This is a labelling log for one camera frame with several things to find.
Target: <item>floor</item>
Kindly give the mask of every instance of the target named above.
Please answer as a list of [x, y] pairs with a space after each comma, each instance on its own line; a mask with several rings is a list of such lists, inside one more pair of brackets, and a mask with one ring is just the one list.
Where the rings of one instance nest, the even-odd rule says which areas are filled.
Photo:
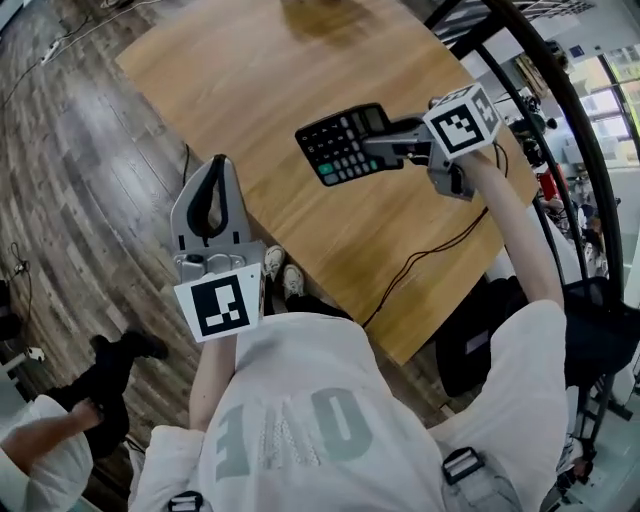
[[[158, 424], [185, 425], [199, 356], [175, 303], [169, 213], [182, 181], [184, 143], [155, 114], [115, 57], [190, 0], [163, 0], [98, 28], [36, 67], [0, 112], [0, 265], [15, 265], [12, 242], [30, 261], [13, 282], [14, 309], [29, 317], [27, 345], [46, 353], [20, 374], [32, 396], [67, 383], [92, 362], [88, 339], [117, 339], [141, 325], [167, 340], [171, 357], [134, 366], [125, 393], [131, 434], [148, 443]], [[0, 98], [50, 42], [97, 25], [87, 0], [33, 0], [2, 33]], [[191, 159], [189, 171], [199, 162]], [[20, 342], [0, 346], [4, 357]], [[378, 354], [394, 394], [427, 426], [462, 410], [439, 386], [432, 347], [399, 368]], [[104, 510], [125, 510], [130, 468], [124, 449], [96, 464], [85, 493]]]

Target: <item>calculator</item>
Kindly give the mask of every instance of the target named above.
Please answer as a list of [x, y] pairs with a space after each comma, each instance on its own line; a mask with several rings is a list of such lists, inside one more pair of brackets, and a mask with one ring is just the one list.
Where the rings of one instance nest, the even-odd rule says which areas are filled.
[[363, 141], [382, 135], [391, 122], [378, 103], [359, 105], [300, 128], [296, 140], [320, 181], [339, 185], [389, 167], [383, 158], [367, 155]]

